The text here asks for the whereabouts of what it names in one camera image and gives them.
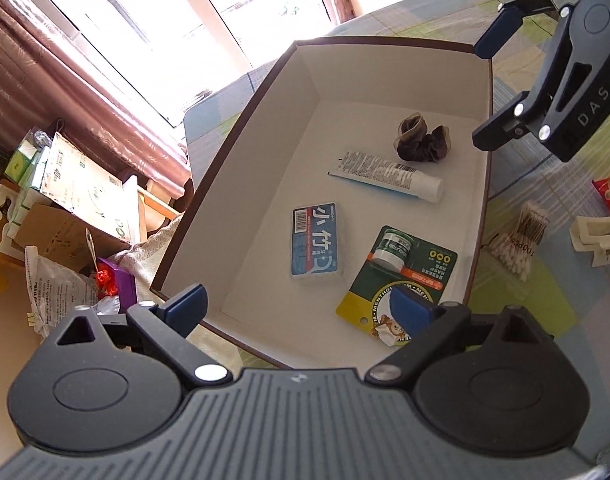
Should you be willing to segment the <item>cotton swab pack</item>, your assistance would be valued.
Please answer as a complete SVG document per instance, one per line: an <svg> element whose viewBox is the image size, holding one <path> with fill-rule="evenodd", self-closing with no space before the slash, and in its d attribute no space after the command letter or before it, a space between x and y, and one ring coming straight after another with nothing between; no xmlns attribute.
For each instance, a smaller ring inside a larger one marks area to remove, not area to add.
<svg viewBox="0 0 610 480"><path fill-rule="evenodd" d="M547 211L534 202L524 203L510 229L490 241L491 257L514 278L525 283L532 271L536 249L544 239L549 223Z"/></svg>

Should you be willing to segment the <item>cream plastic hair claw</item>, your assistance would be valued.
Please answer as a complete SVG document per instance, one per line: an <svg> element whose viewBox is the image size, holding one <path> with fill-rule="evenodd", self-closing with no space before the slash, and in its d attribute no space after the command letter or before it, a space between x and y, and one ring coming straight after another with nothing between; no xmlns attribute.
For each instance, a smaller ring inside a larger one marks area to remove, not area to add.
<svg viewBox="0 0 610 480"><path fill-rule="evenodd" d="M591 266L608 266L610 264L610 216L578 216L570 226L570 241L575 252L591 252Z"/></svg>

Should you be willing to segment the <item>purple box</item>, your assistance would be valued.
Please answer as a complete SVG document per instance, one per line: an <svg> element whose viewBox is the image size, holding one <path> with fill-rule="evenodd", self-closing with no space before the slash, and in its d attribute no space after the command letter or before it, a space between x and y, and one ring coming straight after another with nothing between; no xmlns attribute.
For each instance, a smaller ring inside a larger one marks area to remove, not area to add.
<svg viewBox="0 0 610 480"><path fill-rule="evenodd" d="M107 259L97 259L96 284L101 315L125 313L138 302L134 276Z"/></svg>

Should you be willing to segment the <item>green balm blister card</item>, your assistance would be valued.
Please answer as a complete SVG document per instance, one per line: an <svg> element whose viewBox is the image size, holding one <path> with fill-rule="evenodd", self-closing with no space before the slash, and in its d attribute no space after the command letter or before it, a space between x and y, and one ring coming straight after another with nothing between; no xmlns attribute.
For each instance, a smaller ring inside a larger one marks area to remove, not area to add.
<svg viewBox="0 0 610 480"><path fill-rule="evenodd" d="M411 289L439 304L457 260L457 252L383 226L335 313L387 347L407 344L390 312L391 291Z"/></svg>

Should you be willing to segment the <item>brown hair scrunchie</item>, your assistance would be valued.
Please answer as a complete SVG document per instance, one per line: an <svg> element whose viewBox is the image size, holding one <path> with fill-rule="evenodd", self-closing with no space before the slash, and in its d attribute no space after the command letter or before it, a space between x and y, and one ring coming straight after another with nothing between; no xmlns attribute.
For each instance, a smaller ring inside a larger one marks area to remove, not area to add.
<svg viewBox="0 0 610 480"><path fill-rule="evenodd" d="M399 124L394 148L404 162L439 162L451 150L450 131L444 125L430 130L425 118L415 113Z"/></svg>

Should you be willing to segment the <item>white printed plastic bag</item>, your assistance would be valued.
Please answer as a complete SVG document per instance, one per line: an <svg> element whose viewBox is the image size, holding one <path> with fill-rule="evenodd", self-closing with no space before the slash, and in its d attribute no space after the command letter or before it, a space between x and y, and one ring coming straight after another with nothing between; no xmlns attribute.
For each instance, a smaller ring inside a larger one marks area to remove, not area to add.
<svg viewBox="0 0 610 480"><path fill-rule="evenodd" d="M24 268L32 312L28 324L43 339L74 307L97 303L94 280L41 256L36 246L25 248Z"/></svg>

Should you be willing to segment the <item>printed cardboard carton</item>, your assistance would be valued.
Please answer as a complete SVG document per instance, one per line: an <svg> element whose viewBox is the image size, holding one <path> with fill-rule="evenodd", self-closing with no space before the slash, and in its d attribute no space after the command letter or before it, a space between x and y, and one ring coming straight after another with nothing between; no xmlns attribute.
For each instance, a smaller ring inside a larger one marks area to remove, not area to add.
<svg viewBox="0 0 610 480"><path fill-rule="evenodd" d="M134 245L142 240L137 178L123 183L58 132L52 139L40 193L122 242Z"/></svg>

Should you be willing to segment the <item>blue floss pick box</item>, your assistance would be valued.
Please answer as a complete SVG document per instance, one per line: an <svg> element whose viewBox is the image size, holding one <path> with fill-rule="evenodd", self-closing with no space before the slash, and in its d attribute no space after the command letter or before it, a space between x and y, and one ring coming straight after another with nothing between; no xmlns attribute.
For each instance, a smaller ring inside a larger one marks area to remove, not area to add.
<svg viewBox="0 0 610 480"><path fill-rule="evenodd" d="M340 272L340 231L334 202L292 211L292 278L330 276Z"/></svg>

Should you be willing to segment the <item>white cream tube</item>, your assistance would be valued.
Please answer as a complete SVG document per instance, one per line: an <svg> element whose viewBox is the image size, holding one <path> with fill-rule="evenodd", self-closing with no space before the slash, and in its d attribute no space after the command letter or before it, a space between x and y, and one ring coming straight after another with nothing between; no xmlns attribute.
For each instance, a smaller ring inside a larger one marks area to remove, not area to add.
<svg viewBox="0 0 610 480"><path fill-rule="evenodd" d="M329 176L415 196L436 204L444 191L441 178L432 177L401 162L360 151L346 152L328 171Z"/></svg>

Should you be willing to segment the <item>brown white storage box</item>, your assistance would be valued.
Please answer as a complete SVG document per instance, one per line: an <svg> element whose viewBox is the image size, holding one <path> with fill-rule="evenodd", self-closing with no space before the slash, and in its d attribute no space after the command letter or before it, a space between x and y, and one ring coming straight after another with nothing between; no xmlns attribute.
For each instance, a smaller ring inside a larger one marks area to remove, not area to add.
<svg viewBox="0 0 610 480"><path fill-rule="evenodd" d="M206 327L277 365L367 370L390 348L335 310L383 226L455 252L444 296L469 295L490 161L472 133L490 116L493 93L491 62L469 44L367 36L293 44L206 170L153 292L203 285ZM394 159L398 126L416 112L450 131L447 157L420 165L444 183L437 203L332 175L350 151ZM296 278L293 211L324 203L339 208L340 271Z"/></svg>

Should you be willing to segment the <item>white cutout cardboard hanger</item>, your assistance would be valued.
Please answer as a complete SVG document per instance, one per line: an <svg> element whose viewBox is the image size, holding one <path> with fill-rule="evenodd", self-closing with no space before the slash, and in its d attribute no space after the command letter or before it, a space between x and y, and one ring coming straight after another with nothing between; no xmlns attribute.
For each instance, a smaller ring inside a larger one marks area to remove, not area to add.
<svg viewBox="0 0 610 480"><path fill-rule="evenodd" d="M15 188L12 188L7 182L0 184L0 254L21 260L22 250L14 246L14 242L8 236L11 214L17 197L18 191Z"/></svg>

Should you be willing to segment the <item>pink curtain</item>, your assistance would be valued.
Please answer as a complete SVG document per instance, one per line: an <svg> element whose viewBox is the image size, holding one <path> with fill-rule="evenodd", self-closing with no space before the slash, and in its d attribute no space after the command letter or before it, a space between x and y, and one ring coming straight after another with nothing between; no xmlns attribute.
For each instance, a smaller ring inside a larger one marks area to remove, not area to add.
<svg viewBox="0 0 610 480"><path fill-rule="evenodd" d="M183 150L141 120L31 0L0 0L0 146L12 150L29 128L58 118L66 139L112 174L134 169L171 197L185 193Z"/></svg>

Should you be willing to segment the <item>window frame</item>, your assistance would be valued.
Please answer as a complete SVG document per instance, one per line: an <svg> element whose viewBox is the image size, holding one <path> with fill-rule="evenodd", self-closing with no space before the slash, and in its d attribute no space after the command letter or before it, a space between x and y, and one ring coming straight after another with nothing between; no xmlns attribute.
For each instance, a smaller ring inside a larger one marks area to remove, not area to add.
<svg viewBox="0 0 610 480"><path fill-rule="evenodd" d="M140 105L176 127L194 103L296 39L341 22L332 0L49 0Z"/></svg>

